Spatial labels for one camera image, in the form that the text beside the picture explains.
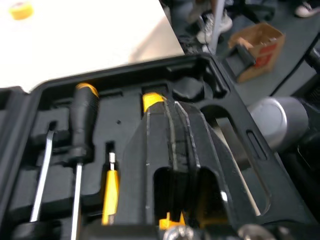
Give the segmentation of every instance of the yellow plastic part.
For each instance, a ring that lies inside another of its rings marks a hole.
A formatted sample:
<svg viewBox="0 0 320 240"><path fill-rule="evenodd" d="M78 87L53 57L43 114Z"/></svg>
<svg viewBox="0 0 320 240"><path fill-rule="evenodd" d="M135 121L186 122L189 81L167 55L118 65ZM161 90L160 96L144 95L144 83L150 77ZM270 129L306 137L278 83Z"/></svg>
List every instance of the yellow plastic part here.
<svg viewBox="0 0 320 240"><path fill-rule="evenodd" d="M145 113L153 104L163 102L164 99L161 95L155 92L146 93L142 96L143 112Z"/></svg>
<svg viewBox="0 0 320 240"><path fill-rule="evenodd" d="M91 92L97 97L99 97L97 89L94 86L90 85L89 83L85 83L85 82L79 83L75 88L76 89L90 88Z"/></svg>
<svg viewBox="0 0 320 240"><path fill-rule="evenodd" d="M26 19L34 13L34 9L29 2L18 2L9 11L15 20Z"/></svg>
<svg viewBox="0 0 320 240"><path fill-rule="evenodd" d="M171 221L169 212L166 213L166 219L160 219L159 220L159 228L161 230L167 230L167 229L169 229L171 227L185 226L185 225L186 225L186 223L185 223L185 219L184 219L184 216L183 216L182 213L180 215L180 221L179 222Z"/></svg>
<svg viewBox="0 0 320 240"><path fill-rule="evenodd" d="M119 196L118 172L109 170L106 173L105 195L102 210L102 225L114 223Z"/></svg>

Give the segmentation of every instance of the metal bolt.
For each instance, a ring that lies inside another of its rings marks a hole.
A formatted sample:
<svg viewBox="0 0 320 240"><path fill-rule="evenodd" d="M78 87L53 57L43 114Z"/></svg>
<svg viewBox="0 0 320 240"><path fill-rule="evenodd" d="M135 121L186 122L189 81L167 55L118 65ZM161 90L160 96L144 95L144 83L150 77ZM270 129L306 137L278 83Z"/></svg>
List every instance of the metal bolt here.
<svg viewBox="0 0 320 240"><path fill-rule="evenodd" d="M163 240L199 240L194 230L189 226L174 226L168 229Z"/></svg>
<svg viewBox="0 0 320 240"><path fill-rule="evenodd" d="M243 225L239 228L238 235L244 240L276 240L271 232L256 224Z"/></svg>

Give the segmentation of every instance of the red label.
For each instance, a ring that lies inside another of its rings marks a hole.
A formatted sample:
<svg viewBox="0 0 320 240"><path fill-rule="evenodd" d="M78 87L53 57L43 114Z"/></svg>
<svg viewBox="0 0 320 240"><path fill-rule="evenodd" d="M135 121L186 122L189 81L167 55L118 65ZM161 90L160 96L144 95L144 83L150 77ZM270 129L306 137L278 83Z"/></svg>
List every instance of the red label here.
<svg viewBox="0 0 320 240"><path fill-rule="evenodd" d="M275 50L276 47L277 47L276 43L273 44L273 45L270 45L270 46L265 46L265 47L260 49L259 54L265 54L265 53L271 52L271 51Z"/></svg>
<svg viewBox="0 0 320 240"><path fill-rule="evenodd" d="M255 68L261 68L261 67L267 65L269 63L271 57L272 57L272 53L270 53L268 55L265 55L265 56L257 57L256 60L255 60L254 67Z"/></svg>

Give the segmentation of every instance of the white desk surface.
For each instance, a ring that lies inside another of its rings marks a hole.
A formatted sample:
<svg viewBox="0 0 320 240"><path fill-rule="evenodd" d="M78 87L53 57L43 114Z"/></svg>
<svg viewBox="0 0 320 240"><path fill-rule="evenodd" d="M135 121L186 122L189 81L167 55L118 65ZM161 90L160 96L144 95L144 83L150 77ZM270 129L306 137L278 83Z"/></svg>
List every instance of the white desk surface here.
<svg viewBox="0 0 320 240"><path fill-rule="evenodd" d="M30 2L13 20L16 1L0 1L0 88L184 54L158 0Z"/></svg>

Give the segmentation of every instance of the black screwdriver handle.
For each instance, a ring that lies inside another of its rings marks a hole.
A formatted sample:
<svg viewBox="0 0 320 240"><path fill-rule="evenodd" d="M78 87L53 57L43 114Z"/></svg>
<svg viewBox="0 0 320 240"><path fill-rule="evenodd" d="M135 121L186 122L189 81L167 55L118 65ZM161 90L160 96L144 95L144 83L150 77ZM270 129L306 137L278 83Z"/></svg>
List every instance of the black screwdriver handle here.
<svg viewBox="0 0 320 240"><path fill-rule="evenodd" d="M98 91L88 83L76 86L73 102L69 111L71 128L71 163L86 163L92 159L92 135L97 119L99 97Z"/></svg>

